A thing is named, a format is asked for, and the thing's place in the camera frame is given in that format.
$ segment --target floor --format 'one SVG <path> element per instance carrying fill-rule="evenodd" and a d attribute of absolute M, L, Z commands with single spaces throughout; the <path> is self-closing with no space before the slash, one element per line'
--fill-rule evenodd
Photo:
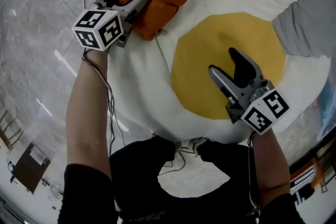
<path fill-rule="evenodd" d="M 86 0 L 86 3 L 90 5 L 93 1 Z M 0 10 L 0 114 L 7 109 L 17 119 L 18 126 L 12 127 L 22 126 L 25 132 L 10 156 L 3 156 L 1 162 L 9 158 L 15 163 L 33 142 L 52 160 L 44 177 L 63 189 L 65 113 L 82 54 L 71 26 L 83 10 L 82 0 L 0 0 L 0 7 L 3 3 Z M 278 135 L 290 163 L 317 143 L 313 129 L 307 124 L 310 117 L 300 115 L 290 128 Z M 147 128 L 122 115 L 118 115 L 118 120 L 126 144 L 151 137 Z M 114 151 L 122 147 L 118 131 L 116 136 Z M 160 178 L 162 186 L 171 194 L 199 196 L 227 180 L 227 176 L 212 164 L 187 155 L 183 172 Z M 174 166 L 181 165 L 182 160 L 176 159 Z M 2 192 L 5 192 L 4 188 L 0 185 Z M 40 200 L 45 200 L 45 194 L 41 194 Z"/>

